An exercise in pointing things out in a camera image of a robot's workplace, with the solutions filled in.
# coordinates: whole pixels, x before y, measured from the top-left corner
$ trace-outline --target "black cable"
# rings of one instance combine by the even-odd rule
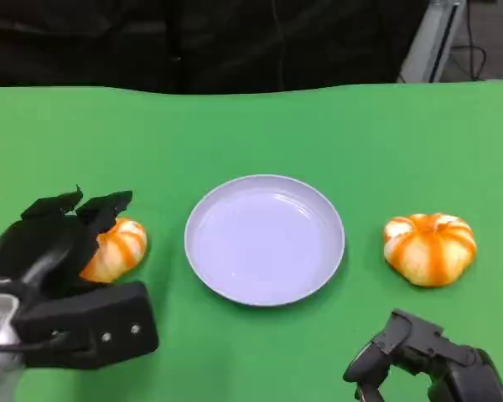
[[[474,72],[474,40],[473,29],[471,28],[471,0],[466,0],[466,28],[468,30],[469,42],[469,77],[472,81],[476,81]]]
[[[474,73],[474,80],[475,81],[480,80],[480,75],[482,74],[483,69],[485,68],[486,60],[488,59],[488,54],[486,53],[486,50],[476,44],[474,44],[473,46],[470,46],[468,44],[461,44],[461,45],[453,46],[451,49],[452,50],[468,49],[470,52],[473,52],[473,50],[480,51],[480,54],[482,55],[482,60],[480,62],[479,68]],[[467,71],[453,55],[451,55],[451,60],[459,67],[459,69],[461,69],[471,79],[471,73],[469,71]]]

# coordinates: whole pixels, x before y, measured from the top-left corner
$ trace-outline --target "orange striped pumpkin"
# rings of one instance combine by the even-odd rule
[[[428,287],[458,280],[477,252],[469,225],[446,214],[393,218],[384,243],[387,262],[414,285]]]
[[[139,264],[148,237],[138,222],[117,218],[113,228],[97,236],[97,243],[99,250],[80,276],[88,281],[112,282]]]

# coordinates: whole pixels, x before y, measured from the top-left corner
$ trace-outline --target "green table surface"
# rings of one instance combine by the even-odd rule
[[[253,173],[298,178],[343,219],[347,248],[309,299],[257,309],[204,286],[184,254],[191,209]],[[28,371],[17,401],[349,401],[341,377],[399,307],[485,348],[503,378],[503,83],[347,86],[185,97],[109,89],[0,89],[0,233],[36,198],[134,190],[126,212],[150,251],[160,348],[97,372]],[[395,215],[442,211],[473,227],[456,284],[410,286],[382,256]],[[386,401],[424,401],[428,379],[392,370]]]

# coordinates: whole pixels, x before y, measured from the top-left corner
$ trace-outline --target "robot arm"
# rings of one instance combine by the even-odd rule
[[[0,400],[23,368],[98,369],[151,353],[158,334],[141,282],[107,285],[79,274],[132,192],[80,202],[41,198],[0,237]]]
[[[412,375],[428,374],[431,402],[503,402],[503,383],[488,353],[456,345],[442,332],[431,322],[395,310],[343,379],[357,384],[358,400],[383,402],[378,388],[394,365]]]

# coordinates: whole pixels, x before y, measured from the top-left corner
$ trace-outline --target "pumpkin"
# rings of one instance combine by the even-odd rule
[[[469,225],[446,214],[396,217],[384,228],[384,256],[418,286],[446,286],[474,260],[477,245]]]
[[[97,243],[99,250],[80,276],[88,281],[112,282],[139,264],[148,237],[138,222],[117,218],[110,230],[97,236]]]

